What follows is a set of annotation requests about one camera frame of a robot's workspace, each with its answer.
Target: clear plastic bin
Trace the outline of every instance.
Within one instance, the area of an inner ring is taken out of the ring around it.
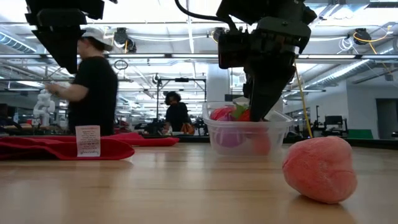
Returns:
[[[211,147],[221,155],[266,156],[281,147],[289,127],[293,125],[292,118],[273,110],[266,116],[268,122],[210,119],[212,111],[225,106],[234,104],[216,102],[203,105],[203,120],[208,126]]]

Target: desk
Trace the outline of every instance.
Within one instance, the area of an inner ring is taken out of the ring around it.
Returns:
[[[356,193],[313,202],[284,181],[287,149],[220,157],[209,144],[137,148],[126,161],[0,162],[1,223],[383,224],[398,220],[398,152],[354,149]]]

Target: red cloth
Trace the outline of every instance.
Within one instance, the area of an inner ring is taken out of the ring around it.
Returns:
[[[135,146],[173,146],[178,139],[144,139],[142,136],[116,134],[101,138],[99,157],[77,157],[75,136],[4,137],[0,138],[0,160],[61,159],[61,160],[120,160],[134,154]]]

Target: humanoid robot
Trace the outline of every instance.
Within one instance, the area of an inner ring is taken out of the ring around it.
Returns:
[[[37,95],[37,103],[33,109],[33,116],[36,120],[41,117],[41,125],[48,126],[50,123],[50,113],[55,111],[55,103],[51,100],[51,93],[47,90],[40,91]]]

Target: tag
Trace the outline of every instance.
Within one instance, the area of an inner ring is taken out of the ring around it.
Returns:
[[[101,135],[99,126],[77,126],[76,143],[78,157],[99,157]]]

